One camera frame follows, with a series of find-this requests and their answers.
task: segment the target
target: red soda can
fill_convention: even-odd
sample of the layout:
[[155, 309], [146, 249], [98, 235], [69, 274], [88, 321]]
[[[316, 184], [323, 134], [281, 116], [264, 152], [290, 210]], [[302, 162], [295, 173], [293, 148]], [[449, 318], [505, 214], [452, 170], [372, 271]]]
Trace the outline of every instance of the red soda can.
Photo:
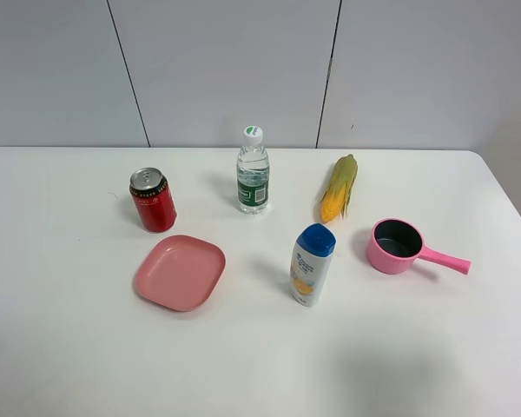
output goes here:
[[129, 192], [146, 230], [165, 232], [174, 226], [177, 217], [174, 200], [168, 180], [159, 169], [138, 169], [129, 178]]

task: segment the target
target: pink plate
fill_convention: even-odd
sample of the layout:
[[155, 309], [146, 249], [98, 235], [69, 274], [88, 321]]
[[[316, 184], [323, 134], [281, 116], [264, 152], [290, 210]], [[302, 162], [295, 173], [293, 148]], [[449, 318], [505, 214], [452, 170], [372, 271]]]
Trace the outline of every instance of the pink plate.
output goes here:
[[190, 311], [207, 300], [225, 266], [226, 257], [212, 243], [170, 236], [148, 254], [135, 276], [135, 287], [152, 302]]

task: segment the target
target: can lid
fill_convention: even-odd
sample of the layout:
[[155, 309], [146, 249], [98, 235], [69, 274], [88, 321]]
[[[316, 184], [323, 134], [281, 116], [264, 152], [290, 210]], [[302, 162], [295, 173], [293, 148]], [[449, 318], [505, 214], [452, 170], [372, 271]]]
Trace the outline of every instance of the can lid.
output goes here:
[[129, 184], [136, 190], [144, 191], [157, 187], [162, 181], [162, 172], [156, 168], [141, 168], [129, 178]]
[[330, 230], [320, 223], [315, 223], [301, 233], [297, 243], [311, 255], [326, 258], [333, 252], [336, 238]]
[[258, 145], [262, 142], [262, 129], [259, 126], [249, 126], [243, 130], [243, 139], [247, 146]]

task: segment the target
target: corn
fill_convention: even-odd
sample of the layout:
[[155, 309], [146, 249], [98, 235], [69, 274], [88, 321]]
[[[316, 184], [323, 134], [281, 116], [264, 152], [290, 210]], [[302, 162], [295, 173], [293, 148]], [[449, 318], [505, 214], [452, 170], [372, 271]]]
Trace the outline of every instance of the corn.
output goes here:
[[320, 202], [320, 219], [323, 223], [335, 219], [340, 212], [342, 217], [346, 215], [357, 170], [357, 161], [351, 154], [342, 156], [334, 165], [332, 178]]

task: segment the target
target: saucepan handle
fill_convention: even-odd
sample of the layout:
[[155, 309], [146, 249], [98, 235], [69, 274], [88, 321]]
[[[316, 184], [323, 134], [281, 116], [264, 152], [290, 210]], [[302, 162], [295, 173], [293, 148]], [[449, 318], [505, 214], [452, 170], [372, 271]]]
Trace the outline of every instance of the saucepan handle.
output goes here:
[[453, 256], [441, 254], [427, 247], [424, 247], [423, 250], [421, 250], [419, 258], [454, 269], [465, 275], [469, 274], [469, 269], [471, 268], [471, 263], [465, 259], [454, 258]]

